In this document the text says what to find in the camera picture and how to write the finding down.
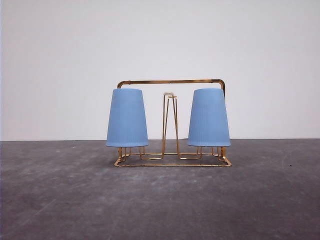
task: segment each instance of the wire frame base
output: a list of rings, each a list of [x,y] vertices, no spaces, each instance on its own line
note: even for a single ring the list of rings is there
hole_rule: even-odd
[[[225,93],[225,83],[221,79],[200,79],[200,80],[147,80],[147,81],[122,81],[118,84],[118,88],[121,88],[124,84],[184,84],[184,83],[219,83],[223,93]],[[169,104],[172,101],[175,136],[176,136],[176,152],[166,151],[166,135],[167,135],[167,123],[168,123],[168,110]],[[161,152],[146,152],[145,147],[139,147],[139,152],[132,153],[132,148],[129,148],[127,153],[126,147],[118,148],[118,159],[115,161],[116,167],[230,167],[232,164],[227,159],[226,148],[221,146],[217,147],[217,152],[214,152],[214,148],[211,147],[210,153],[203,153],[202,146],[198,146],[196,152],[180,152],[180,142],[178,136],[178,97],[173,92],[165,92],[163,94],[163,119],[162,119],[162,148]],[[180,160],[200,160],[203,156],[217,157],[217,159],[224,164],[203,164],[203,163],[150,163],[150,164],[123,164],[127,161],[127,157],[131,155],[139,155],[140,160],[162,160],[165,155],[176,155]]]

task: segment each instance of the blue cup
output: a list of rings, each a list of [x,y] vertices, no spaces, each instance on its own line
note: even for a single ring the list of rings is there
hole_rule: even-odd
[[[187,144],[202,147],[231,146],[222,89],[203,88],[194,91]]]
[[[148,144],[142,91],[132,88],[114,89],[105,145],[124,148]]]

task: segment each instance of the floor surface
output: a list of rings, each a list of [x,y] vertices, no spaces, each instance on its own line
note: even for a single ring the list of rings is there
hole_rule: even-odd
[[[2,142],[1,239],[320,239],[320,139],[232,140],[231,167],[114,167],[104,144]]]

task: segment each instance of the white backdrop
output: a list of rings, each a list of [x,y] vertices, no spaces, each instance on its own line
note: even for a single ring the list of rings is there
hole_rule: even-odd
[[[320,1],[2,0],[1,24],[3,141],[105,139],[118,82],[204,78],[226,83],[231,138],[320,138]],[[204,86],[136,87],[150,139],[164,91],[188,137]]]

